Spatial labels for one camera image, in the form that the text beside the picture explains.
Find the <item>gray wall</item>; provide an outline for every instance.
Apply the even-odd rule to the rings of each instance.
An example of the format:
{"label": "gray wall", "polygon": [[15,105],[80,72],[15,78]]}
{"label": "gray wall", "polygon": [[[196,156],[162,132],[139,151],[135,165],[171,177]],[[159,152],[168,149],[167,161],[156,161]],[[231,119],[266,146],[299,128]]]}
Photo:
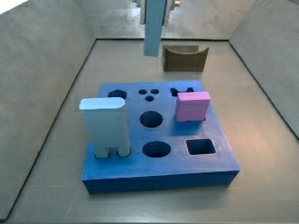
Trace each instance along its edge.
{"label": "gray wall", "polygon": [[95,42],[72,0],[0,15],[0,220],[4,220]]}
{"label": "gray wall", "polygon": [[298,1],[258,0],[230,43],[299,137],[298,21]]}
{"label": "gray wall", "polygon": [[[131,0],[76,0],[99,39],[144,37]],[[167,39],[230,39],[255,0],[183,0],[163,28]]]}

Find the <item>hole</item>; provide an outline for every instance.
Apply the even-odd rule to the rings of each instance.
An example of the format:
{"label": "hole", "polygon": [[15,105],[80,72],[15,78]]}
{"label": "hole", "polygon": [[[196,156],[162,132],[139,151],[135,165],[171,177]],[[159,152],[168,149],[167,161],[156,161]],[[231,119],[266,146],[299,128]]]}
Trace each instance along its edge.
{"label": "hole", "polygon": [[186,143],[191,155],[212,154],[216,152],[210,139],[187,140]]}
{"label": "hole", "polygon": [[152,93],[154,95],[158,95],[158,94],[159,94],[159,90],[158,90],[158,89],[152,89],[152,90],[151,90],[151,93]]}
{"label": "hole", "polygon": [[151,102],[155,98],[154,98],[151,95],[148,95],[144,99],[146,99],[148,102]]}
{"label": "hole", "polygon": [[151,142],[147,143],[143,147],[143,153],[150,157],[150,158],[162,158],[167,156],[171,152],[171,146],[168,143],[164,142]]}
{"label": "hole", "polygon": [[127,92],[118,89],[118,90],[110,92],[107,97],[120,97],[120,98],[126,99],[127,98]]}
{"label": "hole", "polygon": [[140,115],[139,121],[147,128],[156,128],[163,123],[163,116],[155,111],[147,111]]}
{"label": "hole", "polygon": [[179,93],[190,93],[194,92],[192,87],[188,87],[186,91],[179,91],[175,87],[171,88],[172,96],[178,96]]}
{"label": "hole", "polygon": [[144,89],[140,89],[138,92],[140,95],[146,95],[147,91]]}

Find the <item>pink cube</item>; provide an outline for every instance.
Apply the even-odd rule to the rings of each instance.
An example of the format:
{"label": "pink cube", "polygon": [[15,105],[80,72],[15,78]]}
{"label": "pink cube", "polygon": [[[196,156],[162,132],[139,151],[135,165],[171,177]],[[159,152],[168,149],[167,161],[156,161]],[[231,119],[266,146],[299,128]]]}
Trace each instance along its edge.
{"label": "pink cube", "polygon": [[179,93],[175,107],[176,122],[204,121],[210,103],[208,92]]}

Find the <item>white arch block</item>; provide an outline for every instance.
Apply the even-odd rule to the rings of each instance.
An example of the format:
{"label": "white arch block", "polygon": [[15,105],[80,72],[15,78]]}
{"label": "white arch block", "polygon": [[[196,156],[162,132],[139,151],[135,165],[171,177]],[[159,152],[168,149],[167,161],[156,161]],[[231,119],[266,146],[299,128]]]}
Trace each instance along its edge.
{"label": "white arch block", "polygon": [[110,148],[118,155],[130,155],[127,105],[120,97],[88,98],[79,105],[83,121],[98,158],[107,158]]}

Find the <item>gray floor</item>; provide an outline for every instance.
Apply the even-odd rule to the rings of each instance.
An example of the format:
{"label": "gray floor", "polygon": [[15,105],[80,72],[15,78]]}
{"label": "gray floor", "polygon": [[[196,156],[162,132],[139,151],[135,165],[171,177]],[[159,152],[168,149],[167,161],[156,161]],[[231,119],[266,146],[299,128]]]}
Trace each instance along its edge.
{"label": "gray floor", "polygon": [[[140,9],[131,0],[76,0],[99,39],[144,37]],[[163,28],[167,39],[230,39],[255,0],[183,0]]]}
{"label": "gray floor", "polygon": [[[299,144],[228,42],[210,47],[203,73],[164,73],[142,41],[99,41],[79,74],[10,222],[298,222]],[[200,80],[242,172],[230,187],[88,195],[82,98],[104,82]]]}

